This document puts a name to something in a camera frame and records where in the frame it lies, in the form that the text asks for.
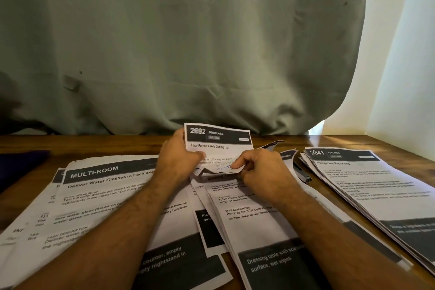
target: white wall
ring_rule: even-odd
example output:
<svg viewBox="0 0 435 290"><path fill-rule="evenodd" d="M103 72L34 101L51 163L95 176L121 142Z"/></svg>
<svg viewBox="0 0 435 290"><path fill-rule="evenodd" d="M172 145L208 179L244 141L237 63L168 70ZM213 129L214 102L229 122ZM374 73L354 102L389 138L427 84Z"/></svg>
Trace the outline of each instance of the white wall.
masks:
<svg viewBox="0 0 435 290"><path fill-rule="evenodd" d="M323 134L363 134L405 0L367 0L358 62L349 92Z"/></svg>
<svg viewBox="0 0 435 290"><path fill-rule="evenodd" d="M435 0L406 0L367 134L435 161Z"/></svg>

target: dark blue fabric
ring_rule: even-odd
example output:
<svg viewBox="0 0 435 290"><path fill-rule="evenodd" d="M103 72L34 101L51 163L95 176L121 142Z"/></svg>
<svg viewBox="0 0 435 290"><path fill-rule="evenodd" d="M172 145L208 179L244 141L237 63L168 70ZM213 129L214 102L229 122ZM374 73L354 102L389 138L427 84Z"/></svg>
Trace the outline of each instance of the dark blue fabric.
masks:
<svg viewBox="0 0 435 290"><path fill-rule="evenodd" d="M0 154L0 193L40 165L49 155L49 150Z"/></svg>

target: wooden surface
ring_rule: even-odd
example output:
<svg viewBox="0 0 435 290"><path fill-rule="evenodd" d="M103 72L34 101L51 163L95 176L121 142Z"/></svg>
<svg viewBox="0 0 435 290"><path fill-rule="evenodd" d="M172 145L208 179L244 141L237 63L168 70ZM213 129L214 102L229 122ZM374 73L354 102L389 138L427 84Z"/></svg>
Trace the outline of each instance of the wooden surface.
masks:
<svg viewBox="0 0 435 290"><path fill-rule="evenodd" d="M63 136L63 135L7 135L0 136L0 153L26 152L29 150L51 150L51 157L9 187L0 195L0 230L5 229L51 181L58 167L66 167L69 162L88 157L104 155L143 155L158 154L164 136L101 135L101 136ZM386 144L366 135L311 135L311 136L264 136L253 137L254 147L265 145L274 140L285 140L275 150L283 151L296 148L303 151L309 146L332 146L350 149L370 149L391 166L414 176L435 187L435 162L419 157L405 150ZM399 248L387 236L374 227L366 218L336 195L329 187L295 157L295 161L313 178L310 185L322 193L351 218L364 225L399 253L414 263L411 272L435 287L435 278ZM229 254L224 259L234 280L222 287L226 290L243 289L242 279Z"/></svg>

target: gray-green fabric curtain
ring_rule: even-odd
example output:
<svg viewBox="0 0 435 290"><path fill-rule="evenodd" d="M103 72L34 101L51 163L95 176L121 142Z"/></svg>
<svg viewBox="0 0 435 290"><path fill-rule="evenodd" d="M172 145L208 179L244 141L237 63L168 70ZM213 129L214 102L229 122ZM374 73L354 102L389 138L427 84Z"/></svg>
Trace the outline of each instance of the gray-green fabric curtain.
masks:
<svg viewBox="0 0 435 290"><path fill-rule="evenodd" d="M0 0L0 109L62 134L300 134L350 86L365 0Z"/></svg>

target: person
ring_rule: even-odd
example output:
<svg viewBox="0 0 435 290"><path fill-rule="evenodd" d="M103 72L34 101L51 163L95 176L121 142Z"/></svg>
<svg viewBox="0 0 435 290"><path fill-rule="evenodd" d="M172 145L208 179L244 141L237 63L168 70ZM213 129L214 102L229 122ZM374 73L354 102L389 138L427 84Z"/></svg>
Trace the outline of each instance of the person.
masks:
<svg viewBox="0 0 435 290"><path fill-rule="evenodd" d="M16 289L130 289L165 204L205 157L188 152L183 136L179 129L162 145L141 190ZM427 288L306 194L277 152L245 151L231 167L243 165L244 183L291 223L334 289Z"/></svg>

